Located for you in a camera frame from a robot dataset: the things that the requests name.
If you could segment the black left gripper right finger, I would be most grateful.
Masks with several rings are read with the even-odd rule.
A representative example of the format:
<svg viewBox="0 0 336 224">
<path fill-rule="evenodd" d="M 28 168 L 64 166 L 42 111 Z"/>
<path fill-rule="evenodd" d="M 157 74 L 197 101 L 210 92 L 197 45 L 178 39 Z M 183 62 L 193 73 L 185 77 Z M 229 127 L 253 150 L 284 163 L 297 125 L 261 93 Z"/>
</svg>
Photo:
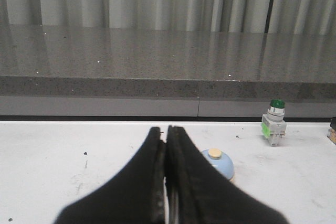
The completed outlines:
<svg viewBox="0 0 336 224">
<path fill-rule="evenodd" d="M 170 223 L 288 222 L 220 174 L 179 126 L 167 131 L 166 188 Z"/>
</svg>

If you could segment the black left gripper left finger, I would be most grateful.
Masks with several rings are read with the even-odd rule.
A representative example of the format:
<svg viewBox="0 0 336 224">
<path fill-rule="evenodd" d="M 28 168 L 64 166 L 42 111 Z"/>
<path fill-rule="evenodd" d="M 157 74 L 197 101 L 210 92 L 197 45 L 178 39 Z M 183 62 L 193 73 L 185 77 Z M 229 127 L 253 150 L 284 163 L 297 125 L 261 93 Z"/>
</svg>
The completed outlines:
<svg viewBox="0 0 336 224">
<path fill-rule="evenodd" d="M 64 208 L 56 223 L 164 223 L 165 143 L 160 128 L 112 179 Z"/>
</svg>

